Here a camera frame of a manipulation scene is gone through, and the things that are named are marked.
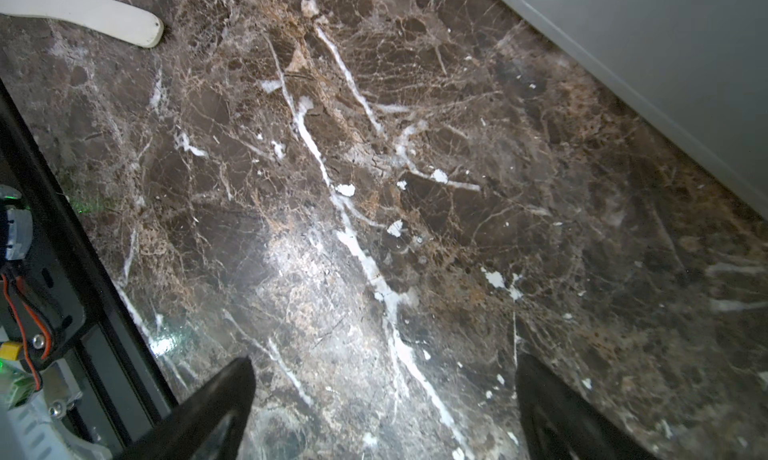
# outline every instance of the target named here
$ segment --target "gray panel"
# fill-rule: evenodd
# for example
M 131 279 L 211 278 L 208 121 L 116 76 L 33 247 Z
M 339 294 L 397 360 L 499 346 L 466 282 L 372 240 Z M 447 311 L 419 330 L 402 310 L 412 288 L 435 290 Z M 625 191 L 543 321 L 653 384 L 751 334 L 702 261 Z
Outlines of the gray panel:
M 503 0 L 768 218 L 764 0 Z

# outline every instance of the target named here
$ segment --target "yellow connector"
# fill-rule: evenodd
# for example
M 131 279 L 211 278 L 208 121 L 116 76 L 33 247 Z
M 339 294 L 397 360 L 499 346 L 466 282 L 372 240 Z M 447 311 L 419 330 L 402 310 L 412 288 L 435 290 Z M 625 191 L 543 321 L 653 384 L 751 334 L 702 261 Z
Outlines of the yellow connector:
M 0 344 L 0 359 L 3 360 L 18 360 L 18 356 L 22 352 L 22 344 L 18 341 L 4 341 Z

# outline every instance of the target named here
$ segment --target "cable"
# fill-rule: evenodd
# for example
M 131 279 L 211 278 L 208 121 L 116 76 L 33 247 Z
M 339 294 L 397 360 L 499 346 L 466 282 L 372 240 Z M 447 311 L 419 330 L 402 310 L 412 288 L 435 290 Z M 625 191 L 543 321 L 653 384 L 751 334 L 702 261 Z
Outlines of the cable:
M 40 317 L 38 317 L 37 313 L 35 313 L 32 308 L 30 308 L 27 297 L 24 296 L 24 293 L 22 293 L 22 289 L 24 288 L 23 282 L 24 279 L 21 276 L 16 277 L 16 291 L 18 292 L 18 295 L 22 297 L 22 304 L 24 305 L 24 309 L 27 310 L 29 316 L 31 316 L 34 320 L 35 325 L 38 326 L 43 334 L 43 337 L 45 337 L 45 350 L 43 350 L 43 354 L 40 357 L 41 360 L 44 360 L 48 358 L 48 355 L 51 353 L 51 349 L 53 348 L 53 337 L 51 336 L 51 332 L 48 330 L 48 328 L 46 328 L 43 322 L 40 321 Z
M 29 345 L 27 345 L 27 333 L 24 331 L 24 325 L 22 325 L 22 321 L 18 317 L 18 311 L 16 310 L 16 305 L 13 304 L 13 301 L 11 301 L 11 296 L 8 294 L 8 278 L 5 277 L 5 273 L 2 273 L 2 292 L 3 292 L 3 295 L 5 295 L 5 301 L 7 301 L 8 304 L 11 306 L 11 311 L 13 311 L 13 316 L 14 316 L 14 319 L 16 320 L 16 325 L 18 325 L 18 329 L 22 333 L 22 345 L 24 345 L 24 359 L 27 360 L 27 365 L 29 365 L 29 369 L 32 371 L 32 376 L 34 377 L 34 390 L 36 392 L 39 392 L 41 388 L 43 388 L 43 382 L 40 379 L 40 375 L 38 374 L 38 371 L 34 368 L 34 365 L 32 364 L 32 359 L 29 358 Z

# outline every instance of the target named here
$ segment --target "white handle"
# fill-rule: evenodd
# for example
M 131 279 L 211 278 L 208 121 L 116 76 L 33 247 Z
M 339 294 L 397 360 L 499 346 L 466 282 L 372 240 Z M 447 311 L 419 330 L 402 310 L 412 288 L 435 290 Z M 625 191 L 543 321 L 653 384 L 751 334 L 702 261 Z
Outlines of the white handle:
M 115 0 L 0 0 L 0 13 L 75 23 L 143 48 L 163 36 L 163 22 L 152 13 Z

